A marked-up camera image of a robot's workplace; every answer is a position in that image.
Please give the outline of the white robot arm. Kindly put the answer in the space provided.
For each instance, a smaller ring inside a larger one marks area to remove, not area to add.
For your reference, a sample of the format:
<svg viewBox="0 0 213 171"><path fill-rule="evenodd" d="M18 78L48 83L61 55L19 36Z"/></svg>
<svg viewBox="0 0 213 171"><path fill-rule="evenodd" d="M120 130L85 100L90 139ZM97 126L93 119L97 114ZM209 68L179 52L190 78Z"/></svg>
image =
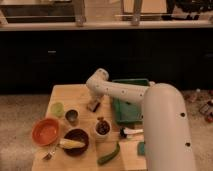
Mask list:
<svg viewBox="0 0 213 171"><path fill-rule="evenodd" d="M186 105L177 88L166 83L110 82L102 68L87 79L86 86L95 99L108 95L141 108L148 171L197 171Z"/></svg>

